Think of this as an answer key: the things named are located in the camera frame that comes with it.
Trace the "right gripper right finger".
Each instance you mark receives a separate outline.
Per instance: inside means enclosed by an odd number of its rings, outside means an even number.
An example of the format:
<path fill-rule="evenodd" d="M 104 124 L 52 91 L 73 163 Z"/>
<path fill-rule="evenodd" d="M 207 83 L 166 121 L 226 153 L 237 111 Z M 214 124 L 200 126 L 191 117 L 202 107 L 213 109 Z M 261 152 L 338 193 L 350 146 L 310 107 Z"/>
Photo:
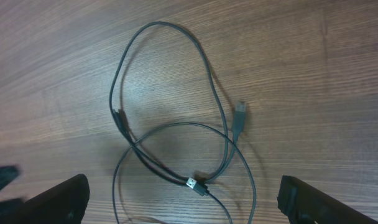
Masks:
<path fill-rule="evenodd" d="M 280 211 L 294 224 L 378 224 L 378 221 L 293 176 L 282 177 L 277 201 Z"/>

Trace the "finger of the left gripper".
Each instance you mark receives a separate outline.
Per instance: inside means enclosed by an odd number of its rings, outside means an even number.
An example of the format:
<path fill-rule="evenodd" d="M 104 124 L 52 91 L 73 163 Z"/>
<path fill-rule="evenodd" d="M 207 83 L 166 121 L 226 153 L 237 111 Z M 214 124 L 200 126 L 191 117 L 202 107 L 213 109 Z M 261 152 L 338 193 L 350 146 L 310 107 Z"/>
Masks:
<path fill-rule="evenodd" d="M 0 166 L 0 191 L 19 176 L 16 166 Z M 21 198 L 13 198 L 0 202 L 0 215 L 10 213 L 17 206 L 21 205 Z"/>

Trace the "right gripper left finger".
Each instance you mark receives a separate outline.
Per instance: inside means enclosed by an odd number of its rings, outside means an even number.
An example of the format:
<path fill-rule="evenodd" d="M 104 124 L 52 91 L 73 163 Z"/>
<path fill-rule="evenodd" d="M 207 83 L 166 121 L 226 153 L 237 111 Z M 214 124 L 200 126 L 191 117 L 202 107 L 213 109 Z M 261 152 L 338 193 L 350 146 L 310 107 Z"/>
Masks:
<path fill-rule="evenodd" d="M 0 202 L 0 224 L 80 224 L 90 199 L 90 186 L 78 174 L 29 199 Z"/>

